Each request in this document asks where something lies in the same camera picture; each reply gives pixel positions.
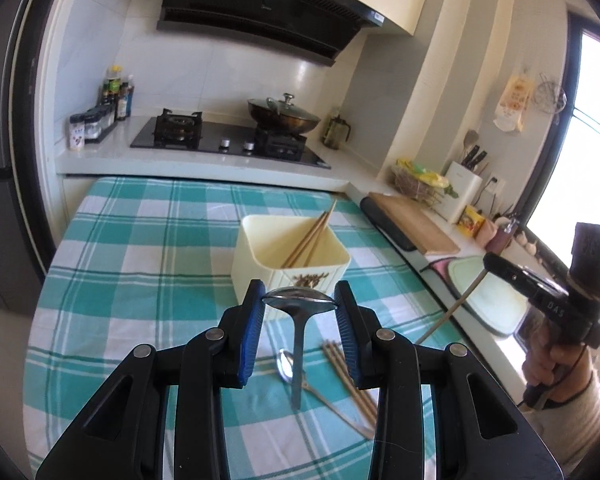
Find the person right hand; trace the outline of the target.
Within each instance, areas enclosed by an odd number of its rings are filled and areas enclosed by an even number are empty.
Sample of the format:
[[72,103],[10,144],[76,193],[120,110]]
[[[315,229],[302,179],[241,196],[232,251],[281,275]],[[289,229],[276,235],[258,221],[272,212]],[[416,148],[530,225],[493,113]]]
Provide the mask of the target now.
[[550,341],[550,328],[543,323],[531,336],[522,372],[529,386],[549,386],[551,401],[568,403],[582,393],[593,377],[587,346]]

